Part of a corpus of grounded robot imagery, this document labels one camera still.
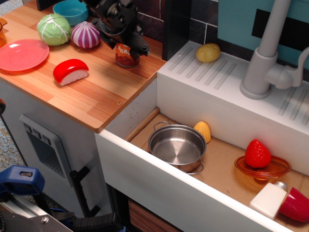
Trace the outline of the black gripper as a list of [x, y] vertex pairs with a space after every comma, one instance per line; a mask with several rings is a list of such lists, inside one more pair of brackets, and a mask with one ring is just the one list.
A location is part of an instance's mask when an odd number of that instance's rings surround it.
[[100, 38], [112, 50], [117, 43], [130, 47], [133, 60], [148, 56], [150, 48], [143, 38], [138, 20], [138, 9], [132, 0], [84, 0], [87, 8], [97, 17], [91, 23], [99, 31]]

